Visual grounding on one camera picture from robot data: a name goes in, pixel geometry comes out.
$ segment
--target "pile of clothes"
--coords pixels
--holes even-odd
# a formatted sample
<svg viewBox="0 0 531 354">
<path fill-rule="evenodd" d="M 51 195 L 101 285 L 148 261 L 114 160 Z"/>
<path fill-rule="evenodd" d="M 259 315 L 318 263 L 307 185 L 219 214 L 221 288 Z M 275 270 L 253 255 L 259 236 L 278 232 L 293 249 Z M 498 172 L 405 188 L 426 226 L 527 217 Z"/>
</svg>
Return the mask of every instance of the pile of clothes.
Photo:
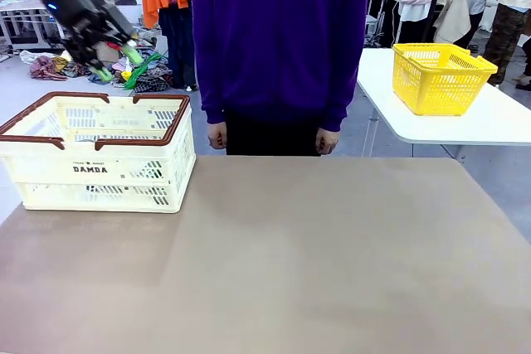
<svg viewBox="0 0 531 354">
<path fill-rule="evenodd" d="M 144 63 L 132 68 L 126 57 L 110 65 L 114 74 L 113 84 L 134 93 L 165 91 L 173 85 L 173 72 L 168 68 L 168 59 L 153 50 L 141 49 Z"/>
<path fill-rule="evenodd" d="M 92 75 L 88 67 L 72 61 L 66 51 L 60 56 L 23 51 L 20 58 L 24 63 L 30 64 L 30 75 L 33 79 L 64 81 L 68 78 Z"/>
<path fill-rule="evenodd" d="M 138 67 L 133 67 L 125 56 L 106 66 L 114 76 L 112 82 L 103 82 L 98 75 L 90 72 L 88 67 L 72 61 L 66 51 L 61 56 L 23 51 L 20 57 L 22 61 L 30 64 L 33 79 L 65 81 L 68 78 L 87 76 L 97 85 L 112 84 L 124 90 L 133 90 L 134 93 L 165 91 L 172 87 L 173 73 L 168 68 L 168 59 L 152 49 L 139 49 L 139 52 L 144 63 Z"/>
</svg>

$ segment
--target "brown table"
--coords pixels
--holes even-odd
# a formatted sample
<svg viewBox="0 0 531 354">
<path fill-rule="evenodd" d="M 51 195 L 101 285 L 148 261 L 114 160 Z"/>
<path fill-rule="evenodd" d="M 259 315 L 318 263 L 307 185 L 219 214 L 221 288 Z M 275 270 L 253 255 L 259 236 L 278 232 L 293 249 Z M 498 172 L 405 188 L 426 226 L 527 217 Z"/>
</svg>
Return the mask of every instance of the brown table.
<svg viewBox="0 0 531 354">
<path fill-rule="evenodd" d="M 16 210 L 0 352 L 529 354 L 531 246 L 454 161 L 199 158 L 175 216 Z"/>
</svg>

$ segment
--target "floor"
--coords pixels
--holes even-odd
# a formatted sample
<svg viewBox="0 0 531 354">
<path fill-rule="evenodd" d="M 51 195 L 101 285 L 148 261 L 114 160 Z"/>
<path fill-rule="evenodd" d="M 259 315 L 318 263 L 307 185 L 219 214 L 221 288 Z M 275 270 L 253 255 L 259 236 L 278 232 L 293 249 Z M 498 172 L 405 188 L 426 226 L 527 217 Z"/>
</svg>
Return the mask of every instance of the floor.
<svg viewBox="0 0 531 354">
<path fill-rule="evenodd" d="M 474 43 L 483 52 L 486 40 L 481 33 Z M 507 80 L 502 87 L 508 95 L 531 108 L 531 93 L 516 90 L 511 79 L 520 75 L 524 69 L 524 54 L 518 49 L 508 69 Z M 28 65 L 17 58 L 0 63 L 0 87 L 3 98 L 0 101 L 0 123 L 6 122 L 16 112 L 50 91 L 87 91 L 105 92 L 111 95 L 127 95 L 122 89 L 110 85 L 99 86 L 86 78 L 77 78 L 67 82 L 32 80 L 28 75 Z M 192 123 L 196 150 L 198 154 L 222 155 L 207 145 L 207 126 L 204 114 L 200 111 L 199 93 L 191 95 Z M 350 105 L 349 117 L 343 123 L 341 143 L 334 156 L 359 157 L 367 129 L 372 106 L 358 90 L 354 102 Z M 415 145 L 399 141 L 385 124 L 379 124 L 373 156 L 375 157 L 447 157 L 442 148 L 431 145 Z M 477 147 L 465 150 L 465 168 L 470 175 L 489 193 L 504 210 L 514 225 L 531 242 L 531 178 L 528 162 L 531 159 L 530 148 Z M 0 167 L 0 222 L 5 220 L 20 203 L 16 188 L 10 182 L 7 172 Z"/>
</svg>

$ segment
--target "person's hand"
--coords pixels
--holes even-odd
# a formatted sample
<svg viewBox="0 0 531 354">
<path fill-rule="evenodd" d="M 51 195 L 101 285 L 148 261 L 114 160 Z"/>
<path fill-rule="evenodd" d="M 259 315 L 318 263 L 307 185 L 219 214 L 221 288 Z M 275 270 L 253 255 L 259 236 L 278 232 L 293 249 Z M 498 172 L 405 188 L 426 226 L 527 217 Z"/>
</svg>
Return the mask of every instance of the person's hand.
<svg viewBox="0 0 531 354">
<path fill-rule="evenodd" d="M 210 141 L 210 145 L 214 149 L 225 149 L 227 147 L 227 125 L 225 122 L 208 125 L 208 141 Z"/>
<path fill-rule="evenodd" d="M 315 149 L 321 155 L 330 155 L 339 143 L 339 133 L 319 129 L 315 140 Z"/>
</svg>

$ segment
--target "camouflage pants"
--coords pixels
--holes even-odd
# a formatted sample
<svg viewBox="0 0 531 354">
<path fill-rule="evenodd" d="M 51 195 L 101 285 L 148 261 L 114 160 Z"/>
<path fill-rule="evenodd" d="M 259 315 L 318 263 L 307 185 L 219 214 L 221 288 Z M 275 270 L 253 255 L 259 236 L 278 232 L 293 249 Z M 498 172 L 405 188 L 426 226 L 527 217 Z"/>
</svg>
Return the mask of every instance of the camouflage pants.
<svg viewBox="0 0 531 354">
<path fill-rule="evenodd" d="M 528 12 L 519 12 L 503 4 L 498 5 L 492 35 L 490 35 L 483 55 L 484 58 L 498 66 L 498 72 L 489 79 L 491 85 L 503 83 L 507 65 L 518 45 L 528 14 Z"/>
</svg>

